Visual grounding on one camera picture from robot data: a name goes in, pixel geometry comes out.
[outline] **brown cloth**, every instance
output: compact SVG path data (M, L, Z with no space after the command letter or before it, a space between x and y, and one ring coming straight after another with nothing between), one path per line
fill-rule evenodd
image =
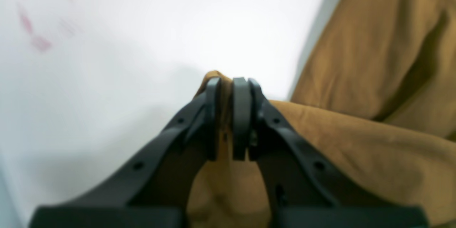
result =
M198 93L210 77L227 137L195 178L191 224L267 227L259 168L231 160L231 80L209 72ZM341 0L291 101L272 103L360 187L432 226L456 219L456 0Z

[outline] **brown pants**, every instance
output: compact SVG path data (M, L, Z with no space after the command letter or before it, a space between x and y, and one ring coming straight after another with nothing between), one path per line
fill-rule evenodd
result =
M194 227L270 218L257 165L231 160L230 93L223 77L228 140L194 181ZM432 226L456 219L456 0L341 0L291 101L273 104L359 186L422 206Z

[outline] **tan fabric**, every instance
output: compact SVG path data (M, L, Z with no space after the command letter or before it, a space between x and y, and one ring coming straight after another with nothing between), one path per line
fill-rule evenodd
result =
M195 178L192 226L266 227L258 167L231 160L231 80L209 72L198 92L210 77L227 136ZM272 103L359 186L421 205L433 226L456 219L456 0L341 0L292 102Z

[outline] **black clamp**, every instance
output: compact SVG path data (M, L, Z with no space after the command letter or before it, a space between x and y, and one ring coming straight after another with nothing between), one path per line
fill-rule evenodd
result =
M221 79L182 108L161 133L101 184L39 207L31 228L183 228L193 179L217 158ZM426 228L419 207L365 191L291 127L253 79L233 79L233 158L256 161L274 228Z

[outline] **white surface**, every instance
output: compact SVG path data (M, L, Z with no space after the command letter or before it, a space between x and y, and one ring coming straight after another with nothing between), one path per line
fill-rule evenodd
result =
M285 100L323 0L0 1L0 150L26 224L106 178L210 70Z

